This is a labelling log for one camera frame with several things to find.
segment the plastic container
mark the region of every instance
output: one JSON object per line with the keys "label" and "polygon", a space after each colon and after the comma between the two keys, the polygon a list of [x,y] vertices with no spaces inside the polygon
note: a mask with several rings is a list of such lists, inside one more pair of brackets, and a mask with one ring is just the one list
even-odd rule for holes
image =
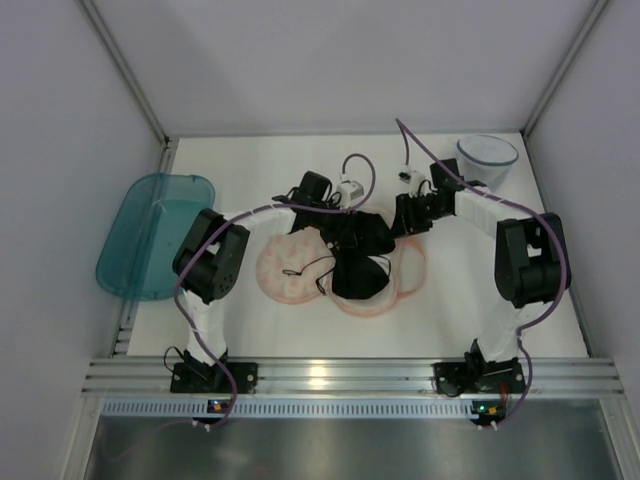
{"label": "plastic container", "polygon": [[465,137],[457,144],[456,159],[465,180],[480,180],[492,191],[500,187],[518,157],[516,147],[491,135]]}
{"label": "plastic container", "polygon": [[156,173],[127,192],[96,267],[106,291],[132,300],[170,298],[177,280],[171,263],[193,220],[211,208],[213,185],[195,175]]}

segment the blue rim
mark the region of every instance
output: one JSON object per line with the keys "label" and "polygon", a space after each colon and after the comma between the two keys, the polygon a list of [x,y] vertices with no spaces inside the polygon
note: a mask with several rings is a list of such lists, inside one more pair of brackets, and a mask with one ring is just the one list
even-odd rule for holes
{"label": "blue rim", "polygon": [[462,146],[460,145],[460,140],[458,140],[458,142],[456,143],[456,147],[458,148],[458,151],[460,153],[462,153],[469,161],[471,161],[473,163],[476,163],[478,165],[482,165],[483,167],[508,167],[509,165],[513,165],[514,163],[516,163],[518,161],[518,158],[520,158],[520,153],[518,152],[516,147],[511,145],[511,143],[507,142],[506,140],[504,140],[504,139],[502,139],[500,137],[494,137],[493,135],[477,135],[477,136],[478,137],[486,137],[486,138],[494,138],[496,140],[500,140],[501,142],[506,143],[511,148],[513,148],[513,151],[516,153],[516,157],[513,160],[509,160],[508,162],[483,162],[482,160],[478,160],[477,158],[473,158],[470,154],[465,152],[464,148],[462,148]]}

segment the gray floor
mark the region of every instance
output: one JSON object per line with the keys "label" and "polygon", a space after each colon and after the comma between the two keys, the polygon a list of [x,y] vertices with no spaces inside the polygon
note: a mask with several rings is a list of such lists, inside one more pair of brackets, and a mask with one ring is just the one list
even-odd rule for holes
{"label": "gray floor", "polygon": [[466,421],[247,419],[209,434],[175,425],[137,443],[166,421],[103,418],[87,478],[620,478],[597,402],[530,401],[498,432]]}

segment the gray wall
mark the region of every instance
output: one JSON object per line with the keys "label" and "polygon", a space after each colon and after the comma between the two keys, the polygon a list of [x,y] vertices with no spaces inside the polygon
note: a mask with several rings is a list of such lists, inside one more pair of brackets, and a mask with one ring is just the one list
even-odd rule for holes
{"label": "gray wall", "polygon": [[0,2],[0,65],[0,477],[47,479],[117,313],[96,261],[159,145],[73,1]]}
{"label": "gray wall", "polygon": [[530,148],[563,215],[596,351],[618,365],[640,420],[640,2],[617,0],[535,130]]}
{"label": "gray wall", "polygon": [[519,129],[592,0],[95,0],[166,130]]}

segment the teal bin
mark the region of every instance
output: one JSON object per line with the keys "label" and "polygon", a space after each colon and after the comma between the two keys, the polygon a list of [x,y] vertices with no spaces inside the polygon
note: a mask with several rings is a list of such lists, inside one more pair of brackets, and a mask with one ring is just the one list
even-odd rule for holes
{"label": "teal bin", "polygon": [[96,267],[107,292],[131,300],[162,300],[178,279],[171,270],[193,220],[215,199],[213,185],[196,175],[155,173],[127,192]]}

